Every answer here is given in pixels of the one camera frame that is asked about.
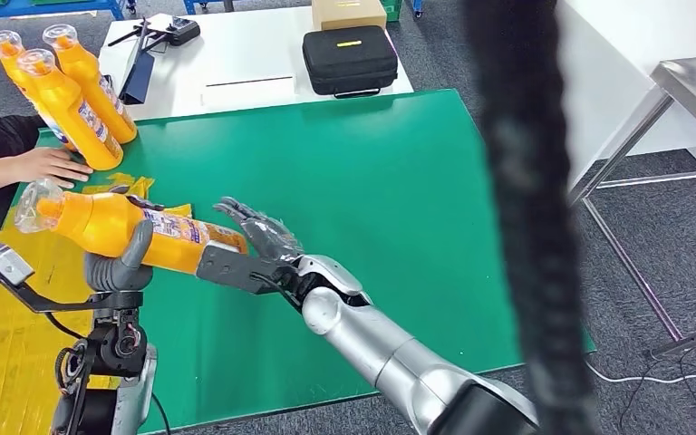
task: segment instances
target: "blue shelf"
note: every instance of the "blue shelf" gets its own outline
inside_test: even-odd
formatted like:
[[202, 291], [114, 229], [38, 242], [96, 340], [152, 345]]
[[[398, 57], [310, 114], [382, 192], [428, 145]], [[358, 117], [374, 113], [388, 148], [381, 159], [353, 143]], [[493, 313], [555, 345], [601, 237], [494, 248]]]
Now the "blue shelf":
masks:
[[123, 20], [121, 6], [117, 0], [91, 0], [87, 2], [57, 3], [53, 5], [32, 5], [30, 0], [9, 0], [0, 5], [0, 18], [18, 15], [58, 14], [62, 12], [82, 12], [109, 10], [117, 20]]

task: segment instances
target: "wrist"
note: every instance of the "wrist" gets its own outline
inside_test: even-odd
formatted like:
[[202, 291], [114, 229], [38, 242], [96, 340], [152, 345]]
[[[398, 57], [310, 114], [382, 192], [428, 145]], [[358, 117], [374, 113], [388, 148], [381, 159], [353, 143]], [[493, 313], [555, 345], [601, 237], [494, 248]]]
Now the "wrist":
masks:
[[0, 179], [5, 186], [19, 183], [20, 168], [17, 156], [3, 157], [0, 159]]

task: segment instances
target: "white wall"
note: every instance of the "white wall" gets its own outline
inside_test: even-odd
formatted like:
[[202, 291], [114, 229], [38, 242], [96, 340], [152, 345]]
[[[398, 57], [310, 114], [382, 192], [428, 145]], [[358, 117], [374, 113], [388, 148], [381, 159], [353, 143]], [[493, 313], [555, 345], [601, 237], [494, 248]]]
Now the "white wall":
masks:
[[[696, 0], [565, 0], [557, 16], [574, 184], [612, 154], [633, 113], [649, 110], [640, 102], [655, 65], [696, 57]], [[696, 147], [696, 120], [674, 104], [632, 154], [688, 147]]]

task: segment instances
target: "detergent bottle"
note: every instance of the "detergent bottle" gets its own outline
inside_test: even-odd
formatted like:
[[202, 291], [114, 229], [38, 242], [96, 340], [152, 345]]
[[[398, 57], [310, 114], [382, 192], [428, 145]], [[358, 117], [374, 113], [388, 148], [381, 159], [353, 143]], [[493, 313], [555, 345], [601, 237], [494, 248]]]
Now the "detergent bottle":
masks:
[[17, 89], [23, 93], [24, 97], [31, 102], [39, 116], [49, 127], [54, 136], [63, 144], [65, 148], [71, 151], [76, 151], [76, 147], [73, 143], [68, 140], [63, 131], [54, 122], [49, 111], [46, 110], [41, 99], [36, 94], [36, 90], [31, 83], [31, 77], [27, 72], [24, 72], [19, 67], [17, 67], [17, 56], [25, 51], [23, 47], [23, 40], [17, 32], [12, 32], [11, 30], [0, 30], [0, 61], [2, 66], [4, 66], [4, 71], [6, 75], [12, 79], [14, 85]]
[[247, 254], [247, 241], [234, 230], [140, 208], [118, 193], [84, 195], [62, 191], [49, 179], [34, 181], [25, 188], [14, 214], [14, 225], [24, 233], [49, 229], [88, 252], [117, 257], [143, 219], [153, 223], [153, 239], [142, 260], [145, 265], [195, 274], [209, 241]]
[[113, 169], [123, 152], [105, 124], [82, 97], [82, 90], [54, 66], [54, 56], [43, 49], [28, 50], [17, 65], [30, 74], [43, 106], [70, 138], [92, 169]]
[[51, 25], [43, 31], [43, 40], [54, 49], [63, 73], [82, 87], [84, 99], [111, 129], [113, 137], [119, 143], [134, 140], [137, 127], [111, 84], [100, 74], [97, 58], [79, 43], [76, 29], [68, 24]]

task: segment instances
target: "human arm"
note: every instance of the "human arm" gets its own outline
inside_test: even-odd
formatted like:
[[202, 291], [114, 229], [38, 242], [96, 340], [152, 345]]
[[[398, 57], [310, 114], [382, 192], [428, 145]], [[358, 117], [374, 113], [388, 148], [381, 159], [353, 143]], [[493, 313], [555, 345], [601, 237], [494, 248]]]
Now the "human arm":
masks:
[[0, 188], [21, 181], [29, 182], [40, 178], [53, 179], [59, 186], [70, 189], [72, 182], [60, 179], [86, 181], [92, 169], [71, 161], [65, 150], [36, 148], [13, 157], [0, 159]]

